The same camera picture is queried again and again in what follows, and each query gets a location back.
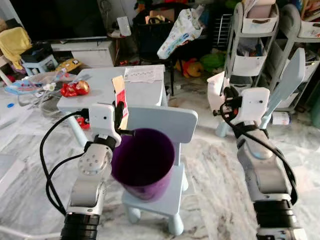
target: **plastic bag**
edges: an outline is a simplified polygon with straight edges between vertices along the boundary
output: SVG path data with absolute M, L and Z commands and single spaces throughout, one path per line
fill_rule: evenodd
M 222 52 L 206 54 L 200 58 L 204 70 L 209 73 L 216 68 L 223 67 L 225 65 L 225 54 Z
M 197 39 L 202 32 L 198 21 L 203 9 L 183 9 L 179 13 L 169 36 L 156 53 L 160 59 L 167 59 L 170 54 L 186 41 Z

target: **purple plastic cup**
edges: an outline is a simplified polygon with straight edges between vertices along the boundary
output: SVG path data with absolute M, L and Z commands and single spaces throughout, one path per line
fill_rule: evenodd
M 132 195 L 150 202 L 166 191 L 175 161 L 171 140 L 162 132 L 139 128 L 122 136 L 112 158 L 112 176 Z

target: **electrical cord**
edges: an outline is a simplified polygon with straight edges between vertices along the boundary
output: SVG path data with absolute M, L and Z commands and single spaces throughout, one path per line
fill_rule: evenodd
M 229 119 L 227 119 L 225 113 L 224 113 L 224 106 L 226 105 L 226 103 L 224 102 L 221 106 L 220 106 L 220 114 L 221 117 L 223 118 L 223 120 L 233 129 L 233 130 L 237 130 L 238 132 L 240 132 L 242 135 L 246 136 L 247 138 L 259 143 L 260 145 L 264 146 L 265 148 L 269 149 L 271 152 L 273 152 L 279 159 L 281 159 L 285 172 L 287 174 L 287 177 L 290 181 L 292 190 L 291 190 L 291 203 L 292 205 L 294 205 L 297 200 L 298 200 L 298 193 L 297 193 L 297 188 L 296 188 L 296 177 L 294 172 L 292 171 L 291 167 L 289 166 L 289 164 L 287 163 L 287 161 L 285 160 L 283 154 L 277 149 L 277 148 L 272 148 L 270 147 L 268 144 L 264 143 L 263 141 L 261 141 L 260 139 L 256 138 L 255 136 L 252 136 L 250 134 L 248 134 L 247 132 L 243 131 L 240 127 L 237 127 L 236 125 L 232 124 L 230 122 Z
M 55 171 L 56 171 L 60 166 L 62 166 L 63 164 L 69 162 L 70 160 L 77 159 L 77 158 L 81 157 L 83 154 L 84 154 L 84 153 L 81 153 L 81 154 L 78 154 L 78 155 L 75 155 L 75 156 L 68 157 L 67 159 L 59 162 L 56 166 L 54 166 L 54 168 L 51 170 L 51 172 L 50 172 L 50 174 L 49 174 L 49 179 L 50 179 L 50 181 L 51 181 L 51 178 L 52 178 L 52 176 L 54 175 Z M 51 203 L 54 203 L 53 206 L 60 212 L 60 210 L 61 210 L 61 209 L 60 209 L 60 206 L 58 206 L 58 205 L 55 203 L 55 201 L 52 199 L 49 189 L 50 189 L 49 181 L 47 180 L 46 183 L 45 183 L 45 192 L 46 192 L 46 195 L 47 195 L 49 201 L 50 201 Z
M 53 201 L 52 198 L 49 198 L 49 201 L 52 203 L 52 205 L 59 211 L 61 212 L 63 215 L 66 215 L 66 210 L 56 192 L 56 189 L 53 185 L 53 183 L 51 182 L 51 179 L 50 179 L 50 175 L 49 175 L 49 172 L 48 172 L 48 168 L 47 168 L 47 165 L 46 165 L 46 162 L 45 162 L 45 157 L 44 157 L 44 144 L 46 142 L 46 139 L 48 138 L 49 134 L 60 124 L 62 123 L 64 120 L 66 120 L 67 118 L 71 117 L 71 116 L 75 116 L 75 115 L 83 115 L 84 114 L 84 110 L 82 111 L 76 111 L 76 112 L 73 112 L 73 113 L 70 113 L 66 116 L 64 116 L 63 118 L 61 118 L 60 120 L 58 120 L 49 130 L 48 132 L 44 135 L 41 143 L 40 143 L 40 148 L 39 148 L 39 151 L 40 151 L 40 160 L 41 160 L 41 164 L 42 164 L 42 168 L 43 168 L 43 171 L 44 171 L 44 174 L 45 174 L 45 177 L 46 177 L 46 180 L 48 182 L 48 185 L 49 185 L 49 188 L 51 189 L 52 191 L 52 194 L 54 196 L 54 198 L 56 199 L 57 201 L 57 204 Z M 47 196 L 50 195 L 50 192 L 49 192 L 49 189 L 48 191 L 46 191 L 46 194 Z

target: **white stool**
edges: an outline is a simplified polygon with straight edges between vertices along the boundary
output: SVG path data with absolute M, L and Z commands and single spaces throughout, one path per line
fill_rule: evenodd
M 122 195 L 128 219 L 136 223 L 141 217 L 140 210 L 157 213 L 168 217 L 168 230 L 178 236 L 184 231 L 184 224 L 179 215 L 182 191 L 188 189 L 185 165 L 180 163 L 181 143 L 189 143 L 194 134 L 198 114 L 193 110 L 150 106 L 129 107 L 128 129 L 150 128 L 167 135 L 174 146 L 175 160 L 168 188 L 163 196 L 152 202 L 145 202 L 131 195 L 126 190 Z
M 38 69 L 40 73 L 49 72 L 50 70 L 48 69 L 47 64 L 50 61 L 52 62 L 55 68 L 58 66 L 58 62 L 52 54 L 47 56 L 40 62 L 25 62 L 22 60 L 22 66 L 25 68 L 25 71 L 28 74 L 28 76 L 33 76 L 34 74 L 32 72 L 32 69 Z

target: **paper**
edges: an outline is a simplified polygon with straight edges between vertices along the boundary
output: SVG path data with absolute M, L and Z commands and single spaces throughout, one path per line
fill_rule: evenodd
M 126 68 L 124 71 L 125 82 L 146 82 L 153 83 L 154 81 L 164 79 L 163 65 L 147 65 Z
M 128 104 L 127 104 L 127 98 L 126 98 L 124 78 L 121 75 L 116 76 L 112 78 L 112 84 L 115 91 L 115 99 L 116 99 L 115 106 L 117 106 L 119 102 L 124 103 L 123 116 L 122 116 L 122 120 L 119 128 L 122 130 L 125 130 L 127 129 L 129 111 L 128 111 Z

